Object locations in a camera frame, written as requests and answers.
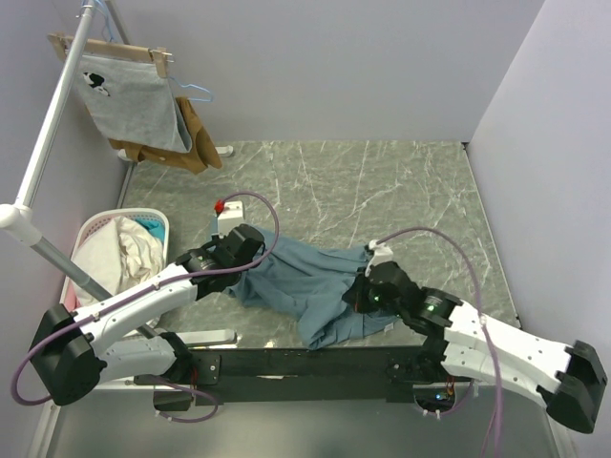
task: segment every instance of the folded garment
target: folded garment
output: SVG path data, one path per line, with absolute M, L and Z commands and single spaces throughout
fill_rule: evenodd
M 258 228 L 271 245 L 272 232 Z M 270 307 L 298 320 L 297 330 L 310 349 L 363 337 L 384 329 L 397 318 L 385 312 L 356 313 L 342 301 L 356 271 L 365 267 L 365 247 L 319 250 L 280 236 L 276 248 L 259 266 L 242 273 L 228 293 L 246 307 Z
M 158 274 L 163 268 L 163 245 L 137 222 L 117 217 L 91 234 L 76 250 L 73 261 L 112 295 Z M 80 306 L 96 303 L 74 285 Z
M 161 240 L 161 242 L 163 242 L 163 239 L 165 239 L 165 228 L 159 221 L 151 221 L 150 219 L 141 218 L 135 218 L 134 221 L 146 229 L 153 237 Z
M 201 124 L 198 114 L 195 113 L 191 102 L 186 97 L 177 97 L 180 112 L 186 122 L 187 130 L 192 139 L 191 150 L 186 154 L 174 153 L 159 148 L 141 145 L 129 141 L 110 139 L 111 146 L 116 150 L 125 150 L 125 154 L 134 162 L 151 160 L 157 164 L 169 167 L 180 167 L 194 174 L 203 172 L 212 166 L 215 169 L 222 167 L 221 158 L 217 149 Z
M 187 153 L 192 139 L 155 64 L 83 55 L 74 85 L 107 138 Z

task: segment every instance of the brown cloth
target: brown cloth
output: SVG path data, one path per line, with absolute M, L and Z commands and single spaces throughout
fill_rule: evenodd
M 125 154 L 134 162 L 152 160 L 157 164 L 168 165 L 170 167 L 180 167 L 198 174 L 212 166 L 215 169 L 222 167 L 221 158 L 201 124 L 200 118 L 193 110 L 191 102 L 186 97 L 177 97 L 180 112 L 184 117 L 184 122 L 193 139 L 193 146 L 188 153 L 175 153 L 173 151 L 160 150 L 146 145 L 139 145 L 130 141 L 112 140 L 109 138 L 111 146 L 116 150 L 125 150 Z

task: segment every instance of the red object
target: red object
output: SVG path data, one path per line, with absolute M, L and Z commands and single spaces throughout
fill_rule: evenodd
M 222 200 L 217 200 L 217 203 L 214 204 L 214 211 L 217 212 L 217 216 L 222 213 L 225 209 L 225 202 Z

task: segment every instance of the marble tabletop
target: marble tabletop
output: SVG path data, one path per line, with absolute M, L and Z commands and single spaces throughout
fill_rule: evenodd
M 455 239 L 474 264 L 485 313 L 518 325 L 474 178 L 459 142 L 245 141 L 220 170 L 190 172 L 138 164 L 124 207 L 151 207 L 170 221 L 169 260 L 208 239 L 213 205 L 239 190 L 269 198 L 282 232 L 323 248 L 348 248 L 398 229 L 426 225 Z M 248 222 L 273 229 L 264 205 L 244 198 Z M 466 266 L 428 233 L 390 243 L 395 260 L 421 285 L 473 303 Z M 269 309 L 243 308 L 213 294 L 161 317 L 172 331 L 236 329 L 238 347 L 302 347 L 296 322 Z M 401 323 L 340 346 L 421 344 Z

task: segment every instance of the white plastic basket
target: white plastic basket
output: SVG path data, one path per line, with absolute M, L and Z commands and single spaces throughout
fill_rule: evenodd
M 165 217 L 159 210 L 153 208 L 117 208 L 115 210 L 109 210 L 107 212 L 98 213 L 97 215 L 89 218 L 85 224 L 80 228 L 76 243 L 74 244 L 74 250 L 71 258 L 74 258 L 76 250 L 80 247 L 84 241 L 91 235 L 100 230 L 109 221 L 116 217 L 125 217 L 129 219 L 145 219 L 149 221 L 157 221 L 163 225 L 165 235 L 163 237 L 163 266 L 168 261 L 168 240 L 170 236 L 170 223 L 168 218 Z M 73 311 L 76 308 L 76 294 L 74 293 L 73 283 L 70 279 L 66 278 L 64 281 L 64 287 L 61 291 L 61 302 L 68 309 Z

